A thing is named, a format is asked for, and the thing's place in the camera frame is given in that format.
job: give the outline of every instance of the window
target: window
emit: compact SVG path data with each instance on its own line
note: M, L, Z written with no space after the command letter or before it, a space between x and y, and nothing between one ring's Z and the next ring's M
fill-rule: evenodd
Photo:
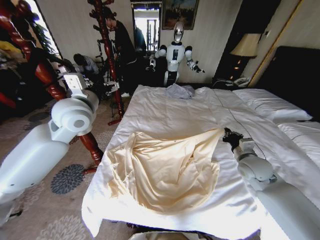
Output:
M38 4L36 3L35 0L25 0L31 7L31 11L39 16L39 20L36 20L35 23L43 27L45 30L43 31L46 40L49 42L50 46L50 53L54 54L56 56L61 56L60 52L58 50L58 47L49 31L49 28L44 20L44 16L42 15L40 9L38 8Z
M131 1L136 51L156 52L160 39L161 1Z

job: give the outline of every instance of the crumpled cloth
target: crumpled cloth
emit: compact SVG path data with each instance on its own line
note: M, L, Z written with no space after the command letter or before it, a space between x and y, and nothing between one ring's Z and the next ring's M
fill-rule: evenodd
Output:
M156 139L143 132L106 152L113 179L107 194L132 196L141 206L161 214L188 211L212 194L219 164L212 155L220 128L179 139Z
M165 89L164 94L176 99L191 99L195 95L195 90L190 85L179 86L174 83Z

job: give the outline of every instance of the carved wooden post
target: carved wooden post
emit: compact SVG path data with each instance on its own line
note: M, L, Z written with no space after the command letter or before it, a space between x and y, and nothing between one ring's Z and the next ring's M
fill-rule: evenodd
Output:
M29 32L29 25L26 21L26 18L32 15L29 4L23 0L20 0L16 7L10 0L0 0L0 27L5 29L11 40L20 47L28 62L32 51L36 48L35 40ZM35 75L45 84L46 90L57 101L66 98L65 90L58 84L56 73L45 57L38 59ZM99 149L95 137L92 133L88 133L80 136L80 139L98 165L103 152Z
M93 28L98 30L101 33L102 41L104 43L104 51L107 56L107 61L109 64L110 75L112 77L112 80L117 82L118 79L116 74L114 56L112 54L111 42L109 39L109 31L106 25L106 18L104 17L104 14L103 14L103 5L111 4L114 2L114 0L107 0L104 3L102 3L101 0L87 0L87 1L89 4L94 6L94 10L92 10L92 12L89 15L90 17L95 18L99 24L99 27L94 25ZM120 119L111 121L108 123L108 125L113 125L120 122L122 117L124 116L121 92L119 89L115 91L115 101L118 107L118 114Z

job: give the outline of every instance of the picture frame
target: picture frame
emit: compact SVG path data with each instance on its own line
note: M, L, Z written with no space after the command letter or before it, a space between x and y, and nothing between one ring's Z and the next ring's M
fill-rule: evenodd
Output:
M199 0L163 0L162 29L172 30L177 21L185 30L194 29Z

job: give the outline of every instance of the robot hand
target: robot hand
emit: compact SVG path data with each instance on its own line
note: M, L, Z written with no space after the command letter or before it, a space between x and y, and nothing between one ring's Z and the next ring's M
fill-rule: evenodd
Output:
M150 57L150 63L149 63L149 66L147 66L145 68L146 71L152 71L152 72L155 72L156 71L156 59L154 58L154 56L152 55Z
M199 61L193 61L192 59L190 60L190 61L187 61L187 65L188 65L188 67L191 69L191 70L193 70L193 71L196 71L197 73L201 73L201 72L203 72L203 73L205 73L205 71L203 70L203 69L201 69L200 67L198 67L198 62Z
M231 131L229 128L224 128L224 136L222 141L229 143L231 145L231 151L233 152L236 147L239 146L240 139L243 139L244 136L236 131Z

